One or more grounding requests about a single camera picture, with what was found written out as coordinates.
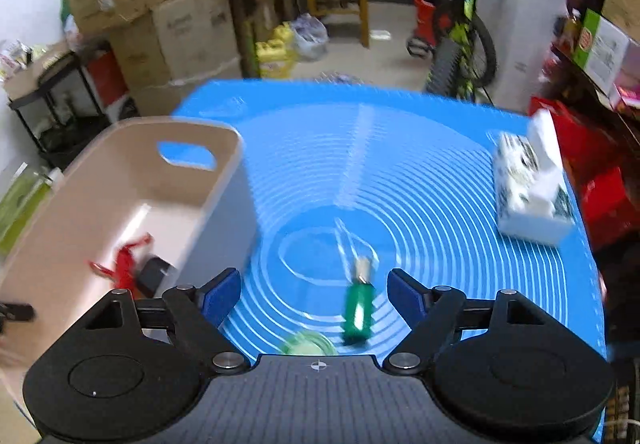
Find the green bottle silver cap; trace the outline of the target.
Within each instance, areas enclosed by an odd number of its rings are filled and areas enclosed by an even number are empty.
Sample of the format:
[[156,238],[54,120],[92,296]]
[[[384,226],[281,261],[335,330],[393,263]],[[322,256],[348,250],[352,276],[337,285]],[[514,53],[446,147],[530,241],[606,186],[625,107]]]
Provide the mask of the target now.
[[358,256],[352,282],[346,291],[343,341],[346,346],[362,346],[371,337],[375,288],[371,282],[372,261]]

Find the red toy figure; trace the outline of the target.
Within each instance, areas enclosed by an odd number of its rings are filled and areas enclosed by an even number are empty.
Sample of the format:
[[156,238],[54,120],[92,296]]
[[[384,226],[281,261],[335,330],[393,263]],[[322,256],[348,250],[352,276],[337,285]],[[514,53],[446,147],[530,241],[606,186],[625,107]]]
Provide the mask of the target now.
[[108,278],[114,290],[127,290],[135,299],[140,299],[142,293],[137,286],[138,260],[134,250],[140,248],[149,249],[153,242],[154,237],[150,233],[146,233],[118,249],[114,268],[107,268],[98,262],[88,261],[89,268],[94,274]]

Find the beige plastic bin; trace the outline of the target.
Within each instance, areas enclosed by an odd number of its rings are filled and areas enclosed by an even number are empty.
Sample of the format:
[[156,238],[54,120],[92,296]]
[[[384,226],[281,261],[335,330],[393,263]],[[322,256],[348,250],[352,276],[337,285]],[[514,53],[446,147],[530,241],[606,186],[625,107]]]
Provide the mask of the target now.
[[174,269],[163,289],[245,268],[258,227],[243,152],[222,123],[139,118],[75,159],[2,264],[2,301],[36,313],[2,334],[1,380],[14,401],[28,368],[111,289],[91,262],[111,265],[121,246],[151,234],[152,253]]

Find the black earbuds case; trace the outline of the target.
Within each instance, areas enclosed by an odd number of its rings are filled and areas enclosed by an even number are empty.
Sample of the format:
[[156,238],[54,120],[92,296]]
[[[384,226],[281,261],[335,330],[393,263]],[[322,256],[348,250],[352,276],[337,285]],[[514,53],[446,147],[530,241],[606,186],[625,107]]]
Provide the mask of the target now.
[[152,298],[156,295],[163,280],[174,268],[159,256],[151,256],[144,262],[137,272],[137,290],[144,298]]

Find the green tape roll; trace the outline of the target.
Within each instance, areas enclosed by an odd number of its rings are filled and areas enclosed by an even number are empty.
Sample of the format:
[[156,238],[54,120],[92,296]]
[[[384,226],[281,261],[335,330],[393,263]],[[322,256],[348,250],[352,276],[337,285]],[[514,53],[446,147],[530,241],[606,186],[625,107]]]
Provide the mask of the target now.
[[302,330],[285,339],[281,346],[282,355],[293,356],[333,356],[337,354],[334,344],[323,334]]

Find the white tissue box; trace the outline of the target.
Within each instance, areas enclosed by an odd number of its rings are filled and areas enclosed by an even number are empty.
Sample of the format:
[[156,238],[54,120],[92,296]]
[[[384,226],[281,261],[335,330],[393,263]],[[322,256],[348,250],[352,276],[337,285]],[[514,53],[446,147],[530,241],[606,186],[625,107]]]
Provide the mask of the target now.
[[559,246],[576,219],[551,112],[538,109],[524,135],[500,133],[492,167],[498,232]]

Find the blue silicone mat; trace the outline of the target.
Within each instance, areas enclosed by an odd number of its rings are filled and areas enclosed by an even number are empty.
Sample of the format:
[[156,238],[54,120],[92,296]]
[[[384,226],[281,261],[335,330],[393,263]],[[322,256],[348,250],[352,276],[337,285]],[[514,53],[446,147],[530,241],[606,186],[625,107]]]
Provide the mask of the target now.
[[[177,116],[240,132],[259,242],[224,334],[252,362],[207,391],[172,436],[185,443],[474,443],[434,401],[428,377],[383,360],[409,332],[387,275],[471,299],[513,289],[605,351],[596,264],[582,223],[559,246],[501,235],[492,158],[523,116],[416,92],[344,84],[212,82]],[[346,346],[346,291],[372,261],[371,337]],[[282,355],[302,330],[333,356]]]

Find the green clear plastic container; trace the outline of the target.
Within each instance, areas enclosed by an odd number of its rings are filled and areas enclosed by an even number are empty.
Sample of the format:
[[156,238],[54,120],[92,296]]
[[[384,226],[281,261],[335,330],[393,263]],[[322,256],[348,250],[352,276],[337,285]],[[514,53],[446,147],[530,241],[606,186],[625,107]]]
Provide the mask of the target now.
[[46,171],[21,162],[1,173],[1,259],[6,260],[40,204],[61,182],[59,168]]

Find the black metal rack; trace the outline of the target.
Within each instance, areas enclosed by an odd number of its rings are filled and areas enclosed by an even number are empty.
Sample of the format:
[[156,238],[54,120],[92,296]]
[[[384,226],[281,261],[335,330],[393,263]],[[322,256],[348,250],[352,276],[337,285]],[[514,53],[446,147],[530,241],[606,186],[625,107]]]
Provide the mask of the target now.
[[[56,98],[53,90],[72,74],[77,74],[94,112],[78,112],[70,95]],[[73,51],[51,48],[38,60],[17,71],[3,83],[9,108],[15,112],[38,154],[51,168],[65,170],[74,159],[102,133],[111,121],[99,104],[85,75],[80,57]],[[48,111],[49,124],[38,133],[23,114],[29,105],[43,102]]]

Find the red white appliance box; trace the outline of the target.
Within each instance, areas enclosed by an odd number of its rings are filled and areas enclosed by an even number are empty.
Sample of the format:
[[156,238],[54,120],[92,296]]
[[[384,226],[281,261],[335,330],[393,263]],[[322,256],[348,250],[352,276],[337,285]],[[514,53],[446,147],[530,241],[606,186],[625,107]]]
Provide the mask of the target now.
[[104,107],[111,106],[128,94],[128,86],[113,51],[96,51],[86,63],[96,92]]

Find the yellow detergent jug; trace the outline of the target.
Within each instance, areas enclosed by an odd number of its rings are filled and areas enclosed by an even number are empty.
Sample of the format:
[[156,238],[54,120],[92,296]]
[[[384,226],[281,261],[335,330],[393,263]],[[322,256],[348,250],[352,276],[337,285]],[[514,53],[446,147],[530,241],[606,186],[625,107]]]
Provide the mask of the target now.
[[263,79],[285,80],[297,63],[294,34],[288,22],[274,28],[268,41],[257,42],[255,53]]

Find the large stacked cardboard box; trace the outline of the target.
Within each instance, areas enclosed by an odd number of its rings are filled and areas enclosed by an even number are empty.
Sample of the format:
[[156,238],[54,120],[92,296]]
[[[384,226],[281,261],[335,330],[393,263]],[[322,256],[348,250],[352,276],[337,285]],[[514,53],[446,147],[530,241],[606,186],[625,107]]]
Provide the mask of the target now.
[[229,0],[168,0],[108,34],[142,116],[166,116],[209,80],[242,77]]

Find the green black bicycle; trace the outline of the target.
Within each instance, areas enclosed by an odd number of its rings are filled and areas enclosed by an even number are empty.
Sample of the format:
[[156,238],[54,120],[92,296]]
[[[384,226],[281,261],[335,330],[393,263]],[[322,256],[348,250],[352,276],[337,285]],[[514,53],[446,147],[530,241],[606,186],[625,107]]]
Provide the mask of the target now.
[[410,56],[431,59],[424,92],[488,105],[498,62],[494,40],[477,14],[477,0],[414,0]]

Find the green white product box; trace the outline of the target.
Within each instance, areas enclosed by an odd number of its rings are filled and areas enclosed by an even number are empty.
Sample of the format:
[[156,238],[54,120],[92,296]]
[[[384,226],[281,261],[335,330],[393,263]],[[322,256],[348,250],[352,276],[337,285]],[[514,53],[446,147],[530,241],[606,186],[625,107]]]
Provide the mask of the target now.
[[629,37],[612,22],[588,10],[574,51],[574,64],[604,94],[608,94],[620,73]]

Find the white appliance cabinet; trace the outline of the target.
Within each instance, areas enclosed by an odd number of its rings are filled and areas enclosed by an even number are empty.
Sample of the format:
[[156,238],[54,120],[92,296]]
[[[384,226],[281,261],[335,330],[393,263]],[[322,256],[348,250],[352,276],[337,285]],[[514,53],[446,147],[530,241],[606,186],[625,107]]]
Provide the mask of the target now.
[[478,0],[477,13],[497,52],[497,75],[488,86],[492,102],[525,115],[566,0]]

